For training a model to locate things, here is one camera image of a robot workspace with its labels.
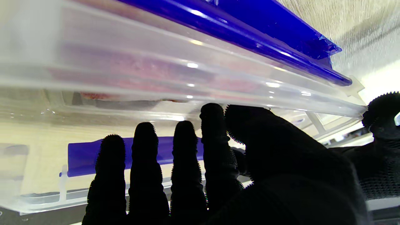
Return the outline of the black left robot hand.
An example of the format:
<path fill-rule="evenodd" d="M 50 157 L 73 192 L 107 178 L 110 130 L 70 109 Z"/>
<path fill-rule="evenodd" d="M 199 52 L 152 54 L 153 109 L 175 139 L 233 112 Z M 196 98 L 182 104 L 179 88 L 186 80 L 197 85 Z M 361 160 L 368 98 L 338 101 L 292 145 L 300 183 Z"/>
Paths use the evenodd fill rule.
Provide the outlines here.
<path fill-rule="evenodd" d="M 400 195 L 400 94 L 389 92 L 369 102 L 362 124 L 374 141 L 363 146 L 333 147 L 355 166 L 367 200 L 398 198 Z"/>

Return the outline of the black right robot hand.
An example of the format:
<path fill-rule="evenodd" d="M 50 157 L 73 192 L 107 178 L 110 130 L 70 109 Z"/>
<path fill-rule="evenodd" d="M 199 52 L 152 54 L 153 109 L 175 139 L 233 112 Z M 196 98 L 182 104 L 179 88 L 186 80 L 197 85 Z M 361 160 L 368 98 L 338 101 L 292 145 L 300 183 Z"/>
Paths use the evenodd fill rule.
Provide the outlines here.
<path fill-rule="evenodd" d="M 103 138 L 83 225 L 370 225 L 353 164 L 270 110 L 201 108 L 206 185 L 190 121 L 176 124 L 171 203 L 156 157 L 158 137 L 139 123 L 132 144 L 129 212 L 125 143 Z"/>

